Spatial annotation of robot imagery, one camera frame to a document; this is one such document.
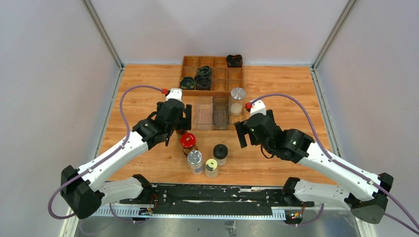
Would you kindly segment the large silver lid jar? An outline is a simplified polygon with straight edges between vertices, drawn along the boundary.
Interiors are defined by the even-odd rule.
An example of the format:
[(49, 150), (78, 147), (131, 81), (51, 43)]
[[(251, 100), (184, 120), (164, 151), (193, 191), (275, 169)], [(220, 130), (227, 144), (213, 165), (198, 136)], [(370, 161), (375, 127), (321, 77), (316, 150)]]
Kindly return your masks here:
[(242, 87), (235, 87), (230, 92), (229, 112), (231, 116), (238, 117), (242, 114), (246, 91)]

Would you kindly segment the clear plastic organizer bin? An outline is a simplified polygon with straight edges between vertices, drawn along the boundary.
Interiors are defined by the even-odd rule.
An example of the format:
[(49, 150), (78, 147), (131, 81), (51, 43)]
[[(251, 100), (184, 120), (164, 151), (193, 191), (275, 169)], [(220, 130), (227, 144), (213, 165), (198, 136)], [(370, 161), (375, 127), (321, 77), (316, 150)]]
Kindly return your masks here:
[(235, 130), (234, 124), (246, 118), (244, 111), (237, 117), (230, 114), (229, 97), (197, 97), (193, 110), (197, 130)]

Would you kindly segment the yellow cap sauce bottle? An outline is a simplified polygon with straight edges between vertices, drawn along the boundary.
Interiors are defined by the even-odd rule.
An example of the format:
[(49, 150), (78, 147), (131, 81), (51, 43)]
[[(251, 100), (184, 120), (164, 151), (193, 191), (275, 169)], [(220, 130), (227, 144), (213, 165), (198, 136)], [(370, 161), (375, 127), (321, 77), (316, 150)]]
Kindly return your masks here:
[(181, 140), (181, 137), (182, 137), (185, 133), (187, 133), (188, 131), (187, 131), (187, 130), (176, 130), (175, 132), (176, 132), (176, 135), (177, 135), (177, 139), (178, 139), (178, 141), (180, 141), (180, 140)]

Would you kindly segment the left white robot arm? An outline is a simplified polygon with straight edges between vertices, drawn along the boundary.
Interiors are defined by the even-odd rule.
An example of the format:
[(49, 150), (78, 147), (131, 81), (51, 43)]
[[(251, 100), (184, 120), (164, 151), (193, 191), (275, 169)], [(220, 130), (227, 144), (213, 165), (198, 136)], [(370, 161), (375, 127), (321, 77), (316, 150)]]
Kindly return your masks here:
[(192, 105), (185, 105), (178, 99), (157, 103), (156, 111), (140, 120), (119, 143), (102, 155), (78, 168), (65, 167), (61, 172), (60, 195), (79, 219), (122, 199), (133, 198), (139, 204), (147, 203), (151, 190), (145, 187), (141, 175), (112, 182), (108, 178), (157, 144), (168, 144), (176, 131), (191, 129), (191, 123)]

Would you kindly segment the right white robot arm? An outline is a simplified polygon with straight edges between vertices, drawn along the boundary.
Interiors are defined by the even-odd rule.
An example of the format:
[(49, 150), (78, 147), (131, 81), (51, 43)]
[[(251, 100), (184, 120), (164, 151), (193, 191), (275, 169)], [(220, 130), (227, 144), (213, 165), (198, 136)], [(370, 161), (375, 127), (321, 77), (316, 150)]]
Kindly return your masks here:
[(282, 130), (273, 113), (256, 113), (234, 124), (241, 148), (259, 145), (270, 155), (314, 169), (336, 182), (336, 185), (311, 183), (290, 177), (282, 188), (283, 202), (295, 206), (298, 202), (331, 204), (350, 211), (364, 222), (379, 224), (386, 213), (387, 192), (394, 178), (375, 174), (353, 166), (329, 151), (308, 134), (297, 129)]

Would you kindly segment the red lid chili jar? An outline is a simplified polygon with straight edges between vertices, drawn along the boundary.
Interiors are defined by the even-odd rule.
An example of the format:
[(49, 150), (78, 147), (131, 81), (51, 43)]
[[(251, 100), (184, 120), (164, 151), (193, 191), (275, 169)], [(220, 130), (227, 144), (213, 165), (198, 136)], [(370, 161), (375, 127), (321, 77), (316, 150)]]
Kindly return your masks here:
[(192, 133), (184, 133), (183, 135), (181, 135), (180, 137), (180, 144), (182, 146), (183, 149), (183, 153), (185, 154), (185, 156), (188, 156), (188, 154), (192, 151), (192, 150), (196, 150), (196, 136)]

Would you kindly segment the black lid grinder jar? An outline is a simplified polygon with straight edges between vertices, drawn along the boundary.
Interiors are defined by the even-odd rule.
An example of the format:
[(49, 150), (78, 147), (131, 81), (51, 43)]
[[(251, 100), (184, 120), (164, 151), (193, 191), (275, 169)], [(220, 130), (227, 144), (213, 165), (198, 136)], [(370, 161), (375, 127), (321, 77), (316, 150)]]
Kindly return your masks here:
[(228, 148), (224, 144), (217, 144), (213, 148), (213, 156), (218, 166), (224, 166), (227, 163)]

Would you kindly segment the silver lid spice jar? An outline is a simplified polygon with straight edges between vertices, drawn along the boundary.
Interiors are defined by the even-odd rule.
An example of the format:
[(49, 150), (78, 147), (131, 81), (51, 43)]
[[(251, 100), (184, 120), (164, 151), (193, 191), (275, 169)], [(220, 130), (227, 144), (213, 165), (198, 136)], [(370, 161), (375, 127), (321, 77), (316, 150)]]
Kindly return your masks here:
[(202, 153), (198, 150), (192, 150), (187, 155), (187, 161), (190, 167), (190, 170), (194, 175), (200, 175), (203, 173), (204, 166), (203, 166), (203, 157)]

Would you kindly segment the black coil lower middle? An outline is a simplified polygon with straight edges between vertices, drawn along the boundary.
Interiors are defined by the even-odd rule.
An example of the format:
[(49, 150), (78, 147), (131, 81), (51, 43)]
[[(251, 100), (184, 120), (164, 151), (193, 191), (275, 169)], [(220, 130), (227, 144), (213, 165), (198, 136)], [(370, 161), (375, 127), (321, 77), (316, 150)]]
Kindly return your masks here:
[(212, 87), (211, 77), (196, 76), (194, 80), (195, 80), (196, 90), (211, 90), (211, 87)]

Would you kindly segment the wooden compartment tray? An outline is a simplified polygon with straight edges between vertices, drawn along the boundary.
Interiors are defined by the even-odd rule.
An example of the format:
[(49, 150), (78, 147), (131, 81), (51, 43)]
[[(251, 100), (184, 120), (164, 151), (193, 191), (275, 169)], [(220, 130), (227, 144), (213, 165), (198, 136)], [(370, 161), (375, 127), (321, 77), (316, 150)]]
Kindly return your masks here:
[(196, 77), (197, 69), (202, 66), (212, 68), (211, 90), (183, 90), (185, 96), (228, 97), (235, 87), (245, 88), (244, 67), (228, 68), (226, 56), (184, 56), (179, 82), (183, 77)]

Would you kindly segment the yellow lid spice jar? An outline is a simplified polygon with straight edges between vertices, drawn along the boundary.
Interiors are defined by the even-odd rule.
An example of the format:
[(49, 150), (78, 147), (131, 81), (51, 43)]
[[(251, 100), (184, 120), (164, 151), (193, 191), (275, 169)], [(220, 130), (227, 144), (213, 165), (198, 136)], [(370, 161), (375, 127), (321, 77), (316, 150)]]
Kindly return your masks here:
[(218, 163), (215, 159), (208, 159), (205, 165), (205, 175), (210, 179), (215, 179), (219, 175)]

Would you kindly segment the black green coil middle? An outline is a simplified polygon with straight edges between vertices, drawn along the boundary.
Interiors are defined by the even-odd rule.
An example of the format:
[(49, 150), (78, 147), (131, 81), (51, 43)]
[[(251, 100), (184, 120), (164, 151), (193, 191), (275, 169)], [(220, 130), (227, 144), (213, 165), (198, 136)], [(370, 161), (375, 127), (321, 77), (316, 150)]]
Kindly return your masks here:
[(202, 66), (197, 69), (196, 73), (197, 77), (211, 77), (212, 76), (212, 68), (210, 66)]

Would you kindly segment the black coil top right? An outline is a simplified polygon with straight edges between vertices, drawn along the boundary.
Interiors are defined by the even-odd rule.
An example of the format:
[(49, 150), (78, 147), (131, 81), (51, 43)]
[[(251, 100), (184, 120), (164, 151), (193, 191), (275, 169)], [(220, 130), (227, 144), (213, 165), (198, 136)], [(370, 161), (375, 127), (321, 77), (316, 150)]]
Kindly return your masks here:
[(227, 55), (226, 63), (228, 68), (241, 68), (243, 66), (243, 57), (241, 54)]

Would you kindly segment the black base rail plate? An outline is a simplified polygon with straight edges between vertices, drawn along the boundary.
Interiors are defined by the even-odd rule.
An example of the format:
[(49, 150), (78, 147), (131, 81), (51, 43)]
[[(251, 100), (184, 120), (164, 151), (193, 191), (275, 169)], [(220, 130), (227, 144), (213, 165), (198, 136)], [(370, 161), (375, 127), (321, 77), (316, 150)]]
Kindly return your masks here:
[(105, 204), (96, 215), (116, 214), (133, 220), (151, 218), (279, 220), (299, 224), (317, 204), (350, 209), (355, 198), (339, 185), (304, 184), (298, 191), (282, 187), (164, 184), (148, 185), (137, 198)]

